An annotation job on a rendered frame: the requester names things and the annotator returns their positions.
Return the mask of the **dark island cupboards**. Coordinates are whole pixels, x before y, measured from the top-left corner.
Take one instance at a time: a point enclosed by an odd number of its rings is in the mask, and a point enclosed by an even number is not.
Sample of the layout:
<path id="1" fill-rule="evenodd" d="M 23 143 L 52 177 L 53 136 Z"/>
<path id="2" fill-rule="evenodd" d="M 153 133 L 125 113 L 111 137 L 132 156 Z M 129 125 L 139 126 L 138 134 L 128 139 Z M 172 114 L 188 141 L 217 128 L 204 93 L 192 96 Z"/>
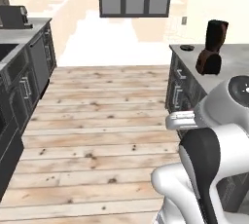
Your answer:
<path id="1" fill-rule="evenodd" d="M 183 74 L 187 76 L 186 80 L 179 79 L 177 69 L 182 69 Z M 214 87 L 235 75 L 249 75 L 249 66 L 224 61 L 219 75 L 200 75 L 196 72 L 196 59 L 193 55 L 183 52 L 179 56 L 173 51 L 165 108 L 169 113 L 192 110 Z M 183 90 L 179 95 L 179 108 L 173 105 L 176 86 Z M 249 215 L 249 173 L 224 178 L 217 188 L 224 210 Z"/>

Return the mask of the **dark base cupboard run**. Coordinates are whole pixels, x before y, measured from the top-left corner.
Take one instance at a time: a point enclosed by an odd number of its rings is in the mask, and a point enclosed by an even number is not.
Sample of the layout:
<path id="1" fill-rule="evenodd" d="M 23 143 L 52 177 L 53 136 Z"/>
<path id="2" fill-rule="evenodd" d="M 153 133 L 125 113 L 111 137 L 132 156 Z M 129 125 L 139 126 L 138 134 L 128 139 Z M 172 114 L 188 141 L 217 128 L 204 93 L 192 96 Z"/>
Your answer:
<path id="1" fill-rule="evenodd" d="M 51 21 L 34 18 L 30 22 L 31 29 L 0 29 L 0 44 L 18 44 L 17 53 L 0 62 L 0 202 L 23 152 L 21 136 L 50 81 L 39 93 L 29 52 L 33 38 L 43 37 L 50 77 L 56 68 Z"/>

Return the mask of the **dark grey coffee machine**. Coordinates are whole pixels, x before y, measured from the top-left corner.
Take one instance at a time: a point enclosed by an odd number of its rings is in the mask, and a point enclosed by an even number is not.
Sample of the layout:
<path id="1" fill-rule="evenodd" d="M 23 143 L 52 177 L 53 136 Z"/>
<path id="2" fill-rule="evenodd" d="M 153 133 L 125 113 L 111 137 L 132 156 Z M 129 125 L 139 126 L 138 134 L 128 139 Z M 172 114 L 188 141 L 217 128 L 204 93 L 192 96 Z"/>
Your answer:
<path id="1" fill-rule="evenodd" d="M 2 29 L 31 29 L 28 22 L 27 10 L 24 6 L 0 6 L 0 28 Z"/>

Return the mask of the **dark sink basin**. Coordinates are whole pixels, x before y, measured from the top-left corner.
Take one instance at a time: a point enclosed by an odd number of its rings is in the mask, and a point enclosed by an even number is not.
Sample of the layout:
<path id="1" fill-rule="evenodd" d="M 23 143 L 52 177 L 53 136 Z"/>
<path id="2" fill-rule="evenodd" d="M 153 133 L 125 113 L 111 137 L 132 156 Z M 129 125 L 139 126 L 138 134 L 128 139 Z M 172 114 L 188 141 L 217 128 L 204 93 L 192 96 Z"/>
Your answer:
<path id="1" fill-rule="evenodd" d="M 18 44 L 0 44 L 0 62 L 6 63 L 17 53 Z"/>

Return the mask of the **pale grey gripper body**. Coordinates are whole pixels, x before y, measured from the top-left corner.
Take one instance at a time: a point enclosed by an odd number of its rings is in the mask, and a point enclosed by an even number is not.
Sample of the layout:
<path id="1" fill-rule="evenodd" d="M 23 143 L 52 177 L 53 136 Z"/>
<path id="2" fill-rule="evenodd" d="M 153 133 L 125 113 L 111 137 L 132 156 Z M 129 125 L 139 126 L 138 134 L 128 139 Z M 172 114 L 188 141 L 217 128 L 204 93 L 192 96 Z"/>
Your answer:
<path id="1" fill-rule="evenodd" d="M 165 118 L 165 126 L 168 130 L 195 129 L 195 113 L 193 110 L 172 112 Z"/>

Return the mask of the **dark grey dishwasher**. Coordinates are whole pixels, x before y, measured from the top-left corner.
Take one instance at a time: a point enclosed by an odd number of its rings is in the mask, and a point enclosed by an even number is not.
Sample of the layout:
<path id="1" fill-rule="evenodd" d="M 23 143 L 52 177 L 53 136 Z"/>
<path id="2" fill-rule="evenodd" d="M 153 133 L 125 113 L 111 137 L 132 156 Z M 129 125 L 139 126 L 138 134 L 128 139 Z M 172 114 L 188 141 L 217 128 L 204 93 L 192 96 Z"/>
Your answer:
<path id="1" fill-rule="evenodd" d="M 50 73 L 47 65 L 45 47 L 42 36 L 33 38 L 29 44 L 29 52 L 32 58 L 36 79 L 38 83 L 39 93 L 43 93 L 49 78 Z"/>

